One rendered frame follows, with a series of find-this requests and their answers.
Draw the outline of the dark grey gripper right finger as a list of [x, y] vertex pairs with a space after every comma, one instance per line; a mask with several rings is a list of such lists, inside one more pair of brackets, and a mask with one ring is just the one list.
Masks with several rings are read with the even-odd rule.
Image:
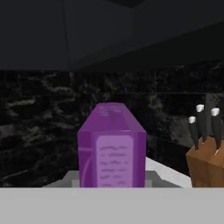
[[155, 171], [146, 171], [145, 172], [145, 186], [154, 187], [154, 188], [177, 188], [178, 186], [161, 179]]

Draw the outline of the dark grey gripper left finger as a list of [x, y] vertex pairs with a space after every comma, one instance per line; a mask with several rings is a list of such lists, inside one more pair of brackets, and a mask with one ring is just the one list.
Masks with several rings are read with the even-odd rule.
[[53, 187], [62, 187], [62, 188], [68, 188], [68, 187], [80, 187], [80, 180], [79, 180], [79, 172], [78, 171], [69, 171], [63, 179], [57, 180], [55, 182], [52, 182], [51, 184], [47, 185], [49, 188]]

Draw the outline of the purple cereal box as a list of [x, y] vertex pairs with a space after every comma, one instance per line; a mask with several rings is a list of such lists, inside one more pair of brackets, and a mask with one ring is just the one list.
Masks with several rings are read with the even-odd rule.
[[143, 187], [146, 138], [124, 104], [97, 104], [77, 133], [80, 186]]

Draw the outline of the brown wooden knife block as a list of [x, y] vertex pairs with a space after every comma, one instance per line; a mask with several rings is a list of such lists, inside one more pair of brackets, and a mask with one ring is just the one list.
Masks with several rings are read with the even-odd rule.
[[224, 140], [216, 150], [213, 137], [200, 139], [199, 149], [193, 146], [185, 156], [193, 187], [224, 187]]

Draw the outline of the black-handled knife with silver cap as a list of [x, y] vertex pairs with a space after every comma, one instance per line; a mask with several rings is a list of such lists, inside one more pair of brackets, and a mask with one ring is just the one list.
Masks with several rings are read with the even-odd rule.
[[207, 140], [207, 118], [204, 104], [196, 106], [198, 131], [202, 137], [202, 143]]
[[213, 136], [216, 142], [216, 150], [221, 147], [222, 135], [221, 135], [221, 110], [219, 108], [211, 109], [211, 125]]
[[197, 151], [199, 149], [199, 132], [198, 132], [198, 126], [196, 122], [195, 116], [190, 116], [188, 118], [189, 122], [189, 130], [191, 133], [192, 140], [194, 142], [195, 150]]

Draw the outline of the dark wall cabinet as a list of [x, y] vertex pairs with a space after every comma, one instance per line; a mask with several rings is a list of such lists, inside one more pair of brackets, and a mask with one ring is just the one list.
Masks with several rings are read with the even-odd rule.
[[219, 22], [224, 0], [0, 0], [0, 69], [79, 69]]

